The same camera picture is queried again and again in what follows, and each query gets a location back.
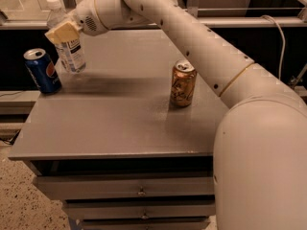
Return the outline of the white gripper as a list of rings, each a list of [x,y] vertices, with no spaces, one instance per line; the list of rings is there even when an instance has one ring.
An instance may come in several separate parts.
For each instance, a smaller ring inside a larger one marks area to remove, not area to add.
[[[47,22],[49,31],[45,36],[53,44],[61,44],[80,38],[80,31],[86,35],[101,35],[108,28],[100,21],[95,7],[96,0],[82,0],[77,7],[69,12],[74,20],[65,19],[59,23]]]

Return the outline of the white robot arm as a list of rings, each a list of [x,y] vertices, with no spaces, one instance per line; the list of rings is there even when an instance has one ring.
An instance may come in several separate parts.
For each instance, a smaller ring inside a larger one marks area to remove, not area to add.
[[[172,0],[83,0],[46,36],[151,22],[228,108],[214,141],[218,230],[307,230],[307,106],[288,85]]]

